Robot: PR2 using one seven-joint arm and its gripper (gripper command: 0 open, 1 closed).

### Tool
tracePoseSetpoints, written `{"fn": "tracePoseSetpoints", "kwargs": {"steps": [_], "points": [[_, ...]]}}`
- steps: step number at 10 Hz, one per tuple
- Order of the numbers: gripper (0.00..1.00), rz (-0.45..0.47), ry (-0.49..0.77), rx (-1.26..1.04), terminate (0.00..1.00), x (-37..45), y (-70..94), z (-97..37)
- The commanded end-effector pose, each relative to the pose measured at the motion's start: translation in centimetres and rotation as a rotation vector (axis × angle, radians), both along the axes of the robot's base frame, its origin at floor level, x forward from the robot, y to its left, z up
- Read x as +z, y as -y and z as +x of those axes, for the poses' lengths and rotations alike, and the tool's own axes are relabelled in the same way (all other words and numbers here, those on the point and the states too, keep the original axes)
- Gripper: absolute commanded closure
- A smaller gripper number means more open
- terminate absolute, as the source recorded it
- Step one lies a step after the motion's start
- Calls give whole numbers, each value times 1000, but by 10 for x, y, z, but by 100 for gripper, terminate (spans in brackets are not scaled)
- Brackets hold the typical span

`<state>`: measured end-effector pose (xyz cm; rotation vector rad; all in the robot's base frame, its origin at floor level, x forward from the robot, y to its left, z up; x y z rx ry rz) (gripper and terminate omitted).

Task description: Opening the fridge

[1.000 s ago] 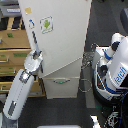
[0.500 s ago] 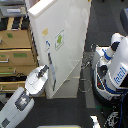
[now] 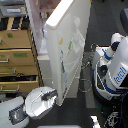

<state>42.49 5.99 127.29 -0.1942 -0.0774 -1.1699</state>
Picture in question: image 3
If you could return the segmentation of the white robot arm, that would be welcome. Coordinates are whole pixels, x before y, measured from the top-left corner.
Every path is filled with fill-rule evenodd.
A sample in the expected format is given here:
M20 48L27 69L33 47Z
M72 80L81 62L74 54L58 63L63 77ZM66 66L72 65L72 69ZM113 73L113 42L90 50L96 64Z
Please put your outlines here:
M33 89L22 96L0 103L0 128L25 128L29 119L41 119L56 102L57 90L50 87Z

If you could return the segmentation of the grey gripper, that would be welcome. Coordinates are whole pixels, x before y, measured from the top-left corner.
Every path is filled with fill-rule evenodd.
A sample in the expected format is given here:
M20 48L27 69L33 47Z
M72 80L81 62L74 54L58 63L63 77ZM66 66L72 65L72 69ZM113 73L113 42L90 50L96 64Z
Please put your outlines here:
M58 94L56 90L52 90L49 92L41 91L39 95L37 96L37 98L35 99L35 101L36 102L48 101L48 100L51 100L53 97L57 97L57 96Z

